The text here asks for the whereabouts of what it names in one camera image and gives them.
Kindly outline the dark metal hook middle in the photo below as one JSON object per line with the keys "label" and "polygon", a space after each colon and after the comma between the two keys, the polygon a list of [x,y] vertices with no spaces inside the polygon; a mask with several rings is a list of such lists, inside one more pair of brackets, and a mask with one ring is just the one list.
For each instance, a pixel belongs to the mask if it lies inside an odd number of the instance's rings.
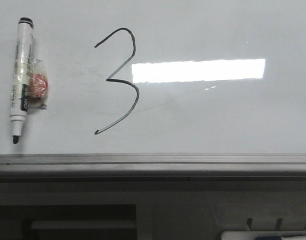
{"label": "dark metal hook middle", "polygon": [[275,228],[274,228],[275,231],[280,231],[282,222],[283,222],[283,218],[278,218],[276,220],[276,224],[275,224]]}

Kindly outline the white object bottom right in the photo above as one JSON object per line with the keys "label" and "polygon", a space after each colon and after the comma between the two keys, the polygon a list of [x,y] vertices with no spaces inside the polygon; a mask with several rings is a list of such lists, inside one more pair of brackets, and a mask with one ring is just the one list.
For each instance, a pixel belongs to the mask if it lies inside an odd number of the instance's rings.
{"label": "white object bottom right", "polygon": [[276,236],[300,236],[306,235],[306,230],[298,231],[224,231],[221,234],[222,240],[255,240],[256,238],[276,237]]}

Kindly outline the dark metal hook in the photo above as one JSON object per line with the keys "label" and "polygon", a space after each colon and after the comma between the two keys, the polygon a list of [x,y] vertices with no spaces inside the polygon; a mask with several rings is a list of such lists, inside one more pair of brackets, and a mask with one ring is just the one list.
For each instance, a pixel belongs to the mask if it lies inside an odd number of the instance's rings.
{"label": "dark metal hook", "polygon": [[245,229],[246,231],[251,231],[251,226],[252,226],[252,222],[253,222],[253,218],[248,218],[246,220],[246,226],[245,226]]}
{"label": "dark metal hook", "polygon": [[282,222],[283,222],[283,218],[278,218],[276,220],[276,224],[275,224],[275,228],[274,228],[275,231],[280,231]]}

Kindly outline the white black whiteboard marker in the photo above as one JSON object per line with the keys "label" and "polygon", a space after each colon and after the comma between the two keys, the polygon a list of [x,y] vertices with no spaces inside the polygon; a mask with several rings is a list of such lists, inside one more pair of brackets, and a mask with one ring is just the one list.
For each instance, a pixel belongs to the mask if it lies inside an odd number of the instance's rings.
{"label": "white black whiteboard marker", "polygon": [[20,18],[17,31],[17,45],[13,74],[10,121],[13,143],[17,144],[22,135],[28,115],[31,57],[33,51],[34,23],[28,17]]}

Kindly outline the red magnet taped to marker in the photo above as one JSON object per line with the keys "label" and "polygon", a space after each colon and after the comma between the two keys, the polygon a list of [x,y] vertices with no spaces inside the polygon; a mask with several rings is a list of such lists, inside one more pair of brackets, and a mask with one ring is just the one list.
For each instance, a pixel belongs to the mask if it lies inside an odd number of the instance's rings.
{"label": "red magnet taped to marker", "polygon": [[40,59],[31,59],[30,82],[28,91],[29,108],[47,109],[49,81],[45,63]]}

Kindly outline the white glossy whiteboard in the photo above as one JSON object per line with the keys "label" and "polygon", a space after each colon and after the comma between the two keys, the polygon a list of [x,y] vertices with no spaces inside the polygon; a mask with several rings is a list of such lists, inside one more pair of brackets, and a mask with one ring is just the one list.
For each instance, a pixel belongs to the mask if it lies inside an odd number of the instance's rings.
{"label": "white glossy whiteboard", "polygon": [[[17,144],[17,23],[48,107]],[[306,0],[0,0],[0,155],[306,154]]]}

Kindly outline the dark metal hook left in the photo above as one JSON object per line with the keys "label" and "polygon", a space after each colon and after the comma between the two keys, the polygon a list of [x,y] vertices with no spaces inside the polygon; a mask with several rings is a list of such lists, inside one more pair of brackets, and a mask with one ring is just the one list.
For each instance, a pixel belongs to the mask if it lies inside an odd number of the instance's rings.
{"label": "dark metal hook left", "polygon": [[246,231],[251,231],[251,226],[252,226],[252,222],[253,222],[253,218],[248,218],[246,220],[246,226],[245,226],[245,229]]}

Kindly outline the white bar in dark opening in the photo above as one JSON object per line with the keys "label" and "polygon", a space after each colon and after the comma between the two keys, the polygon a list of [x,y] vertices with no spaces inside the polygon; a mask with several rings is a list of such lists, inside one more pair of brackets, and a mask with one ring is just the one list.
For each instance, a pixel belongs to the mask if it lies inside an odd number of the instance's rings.
{"label": "white bar in dark opening", "polygon": [[31,223],[34,230],[86,230],[86,229],[135,229],[133,220],[36,220]]}

